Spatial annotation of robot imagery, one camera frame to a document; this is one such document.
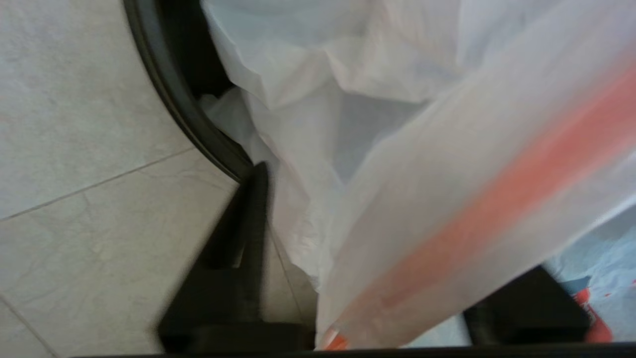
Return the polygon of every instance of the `trash bag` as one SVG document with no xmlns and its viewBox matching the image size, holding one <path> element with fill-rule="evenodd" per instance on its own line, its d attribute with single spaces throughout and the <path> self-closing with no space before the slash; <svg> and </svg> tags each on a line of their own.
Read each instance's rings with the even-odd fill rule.
<svg viewBox="0 0 636 358">
<path fill-rule="evenodd" d="M 319 348 L 404 345 L 635 201 L 633 2 L 202 6 Z"/>
</svg>

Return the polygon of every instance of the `white floor tile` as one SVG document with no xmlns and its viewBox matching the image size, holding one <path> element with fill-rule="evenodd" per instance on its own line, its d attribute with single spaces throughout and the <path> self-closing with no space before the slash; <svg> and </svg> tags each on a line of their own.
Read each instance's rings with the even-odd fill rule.
<svg viewBox="0 0 636 358">
<path fill-rule="evenodd" d="M 1 1 L 0 48 L 0 218 L 191 147 L 121 1 Z"/>
<path fill-rule="evenodd" d="M 53 358 L 53 355 L 2 301 L 0 301 L 0 357 Z"/>
<path fill-rule="evenodd" d="M 190 150 L 4 220 L 0 292 L 61 356 L 156 352 L 153 326 L 234 187 Z"/>
</svg>

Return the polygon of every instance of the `tile grout line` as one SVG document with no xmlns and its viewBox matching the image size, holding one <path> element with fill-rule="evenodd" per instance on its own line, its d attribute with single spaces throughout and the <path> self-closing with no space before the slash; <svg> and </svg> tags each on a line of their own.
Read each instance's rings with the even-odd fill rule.
<svg viewBox="0 0 636 358">
<path fill-rule="evenodd" d="M 22 215 L 22 214 L 26 214 L 26 213 L 30 213 L 30 212 L 32 212 L 32 211 L 36 211 L 36 210 L 38 210 L 38 209 L 42 209 L 42 208 L 44 208 L 45 206 L 49 206 L 49 205 L 51 205 L 51 204 L 53 204 L 53 203 L 55 203 L 55 202 L 57 202 L 57 201 L 60 201 L 60 200 L 66 199 L 67 197 L 71 197 L 71 196 L 73 196 L 73 195 L 76 195 L 76 194 L 79 194 L 79 193 L 81 193 L 81 192 L 84 192 L 84 191 L 86 191 L 86 190 L 88 190 L 88 189 L 92 189 L 92 188 L 94 188 L 94 187 L 98 187 L 98 186 L 100 186 L 100 185 L 102 185 L 102 184 L 105 184 L 105 183 L 107 183 L 107 182 L 111 182 L 111 181 L 113 181 L 113 180 L 115 180 L 115 179 L 119 179 L 119 178 L 121 178 L 121 177 L 123 177 L 123 176 L 125 176 L 125 175 L 131 174 L 131 173 L 134 173 L 134 172 L 136 172 L 136 171 L 138 171 L 138 170 L 145 169 L 145 168 L 147 168 L 147 167 L 149 167 L 149 166 L 152 166 L 152 165 L 155 165 L 155 164 L 157 164 L 157 163 L 159 163 L 159 162 L 165 161 L 166 159 L 170 159 L 170 158 L 176 157 L 177 155 L 181 155 L 181 154 L 183 154 L 183 153 L 189 152 L 190 150 L 193 150 L 193 149 L 195 149 L 195 147 L 190 147 L 190 148 L 188 148 L 188 149 L 181 150 L 181 151 L 179 151 L 179 152 L 176 152 L 176 153 L 174 153 L 174 154 L 170 154 L 170 155 L 168 155 L 168 156 L 166 156 L 166 157 L 163 157 L 163 158 L 161 158 L 161 159 L 157 159 L 157 160 L 152 161 L 152 162 L 150 162 L 150 163 L 144 164 L 144 165 L 142 165 L 142 166 L 140 166 L 140 167 L 137 167 L 137 168 L 135 168 L 135 169 L 131 169 L 131 170 L 125 171 L 124 173 L 120 173 L 120 174 L 117 174 L 117 175 L 115 175 L 115 176 L 112 176 L 111 178 L 108 178 L 108 179 L 102 180 L 102 181 L 101 181 L 101 182 L 99 182 L 99 183 L 91 184 L 91 185 L 89 185 L 89 186 L 87 186 L 87 187 L 83 187 L 83 188 L 81 188 L 81 189 L 75 190 L 74 192 L 71 192 L 71 193 L 68 193 L 68 194 L 64 194 L 63 196 L 56 197 L 55 199 L 49 200 L 49 201 L 47 201 L 47 202 L 45 202 L 45 203 L 42 203 L 42 204 L 38 204 L 38 205 L 36 205 L 36 206 L 33 206 L 32 208 L 29 208 L 29 209 L 26 209 L 26 210 L 22 210 L 22 211 L 20 211 L 19 213 L 15 213 L 15 214 L 9 215 L 9 216 L 7 216 L 7 217 L 0 218 L 0 223 L 1 223 L 1 222 L 4 222 L 4 221 L 7 221 L 7 220 L 9 220 L 9 219 L 15 218 L 15 217 L 19 217 L 19 216 L 20 216 L 20 215 Z"/>
<path fill-rule="evenodd" d="M 44 348 L 49 353 L 51 353 L 55 358 L 61 358 L 61 355 L 59 355 L 53 349 L 53 347 L 50 344 L 48 344 L 48 342 L 42 336 L 39 335 L 39 333 L 35 330 L 35 328 L 33 328 L 33 326 L 30 325 L 30 323 L 22 316 L 22 314 L 20 314 L 20 312 L 15 307 L 13 307 L 13 305 L 2 294 L 0 294 L 0 302 L 4 303 L 4 305 L 9 309 L 9 311 L 11 311 L 11 313 L 13 313 L 14 316 L 16 316 L 16 318 L 29 330 L 29 332 L 31 332 L 31 334 L 33 334 L 33 336 L 40 343 L 42 343 L 42 346 L 44 346 Z"/>
<path fill-rule="evenodd" d="M 291 295 L 294 297 L 294 303 L 296 304 L 296 309 L 298 310 L 298 314 L 300 315 L 300 321 L 303 323 L 303 326 L 305 325 L 305 319 L 303 317 L 303 312 L 300 310 L 300 303 L 298 303 L 298 299 L 296 298 L 296 293 L 294 291 L 294 287 L 291 284 L 291 281 L 289 279 L 289 276 L 287 275 L 287 268 L 285 267 L 285 265 L 282 263 L 282 258 L 280 257 L 280 252 L 279 252 L 279 246 L 278 243 L 276 242 L 276 237 L 272 231 L 271 227 L 267 227 L 267 231 L 269 232 L 269 237 L 272 240 L 272 243 L 274 244 L 274 250 L 276 250 L 276 257 L 278 257 L 280 265 L 282 266 L 282 272 L 283 275 L 285 275 L 285 281 L 287 281 L 287 286 L 289 286 L 289 290 L 291 291 Z"/>
</svg>

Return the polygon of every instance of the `white plastic bag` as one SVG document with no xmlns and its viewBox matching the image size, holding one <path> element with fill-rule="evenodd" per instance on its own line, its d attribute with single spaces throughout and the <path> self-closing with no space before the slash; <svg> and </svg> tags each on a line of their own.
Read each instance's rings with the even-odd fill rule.
<svg viewBox="0 0 636 358">
<path fill-rule="evenodd" d="M 631 1 L 203 5 L 322 348 L 405 344 L 633 202 Z"/>
</svg>

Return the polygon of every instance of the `black plastic frame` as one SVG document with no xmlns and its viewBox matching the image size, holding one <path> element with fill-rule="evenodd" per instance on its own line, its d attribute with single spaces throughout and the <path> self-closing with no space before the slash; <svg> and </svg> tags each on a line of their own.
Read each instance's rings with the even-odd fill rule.
<svg viewBox="0 0 636 358">
<path fill-rule="evenodd" d="M 388 350 L 349 350 L 340 352 L 290 352 L 278 354 L 202 354 L 199 358 L 634 358 L 633 343 L 473 346 L 455 348 L 411 348 Z M 193 355 L 127 355 L 125 358 L 193 358 Z"/>
<path fill-rule="evenodd" d="M 214 165 L 241 181 L 252 162 L 210 122 L 195 98 L 203 91 L 220 96 L 232 86 L 207 30 L 201 29 L 206 24 L 198 0 L 123 0 L 123 4 L 146 71 L 175 122 Z"/>
<path fill-rule="evenodd" d="M 203 327 L 262 322 L 265 163 L 238 187 L 158 325 L 166 352 L 190 352 Z"/>
</svg>

